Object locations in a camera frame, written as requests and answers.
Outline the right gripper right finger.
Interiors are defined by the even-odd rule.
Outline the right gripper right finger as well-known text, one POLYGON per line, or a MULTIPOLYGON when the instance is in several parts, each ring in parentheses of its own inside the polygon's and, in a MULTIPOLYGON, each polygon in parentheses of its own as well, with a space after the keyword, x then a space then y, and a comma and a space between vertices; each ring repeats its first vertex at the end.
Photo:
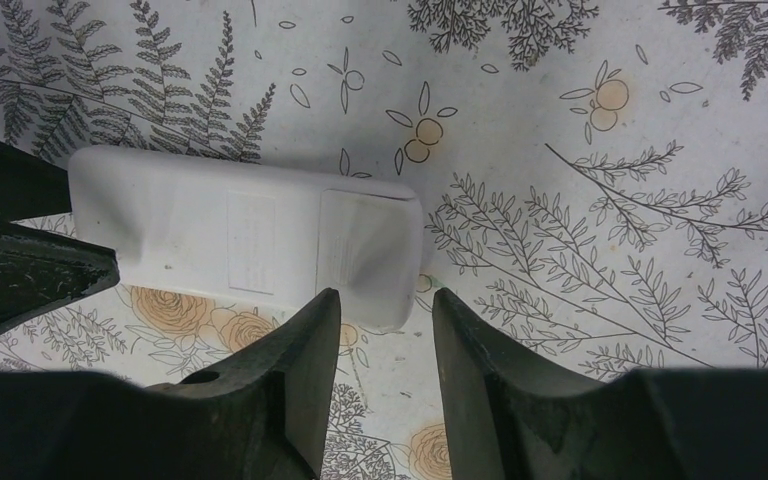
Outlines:
POLYGON ((768 479, 768 370, 638 368, 602 383, 448 289, 432 320, 456 479, 768 479))

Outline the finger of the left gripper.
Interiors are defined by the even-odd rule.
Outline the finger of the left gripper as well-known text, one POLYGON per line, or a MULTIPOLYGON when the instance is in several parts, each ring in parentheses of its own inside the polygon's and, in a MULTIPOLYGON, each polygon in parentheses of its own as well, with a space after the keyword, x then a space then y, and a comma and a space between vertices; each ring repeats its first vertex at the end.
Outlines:
POLYGON ((0 221, 72 210, 67 171, 0 142, 0 221))
POLYGON ((0 222, 0 335, 119 281, 111 249, 0 222))

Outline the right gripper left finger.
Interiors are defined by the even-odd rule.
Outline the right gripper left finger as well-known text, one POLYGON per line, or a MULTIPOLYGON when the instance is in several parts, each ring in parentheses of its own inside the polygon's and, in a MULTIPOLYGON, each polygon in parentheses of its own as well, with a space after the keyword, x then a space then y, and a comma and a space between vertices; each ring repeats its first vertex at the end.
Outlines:
POLYGON ((327 288, 177 384, 0 373, 0 479, 317 479, 340 325, 327 288))

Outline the white remote control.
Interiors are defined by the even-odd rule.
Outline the white remote control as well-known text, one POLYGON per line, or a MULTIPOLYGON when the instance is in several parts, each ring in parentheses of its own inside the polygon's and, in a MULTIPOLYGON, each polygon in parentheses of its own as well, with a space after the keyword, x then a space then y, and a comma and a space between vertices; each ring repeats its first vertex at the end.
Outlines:
POLYGON ((409 319, 423 209, 409 187, 94 145, 71 155, 77 237, 112 249, 124 284, 298 309, 325 289, 344 319, 409 319))

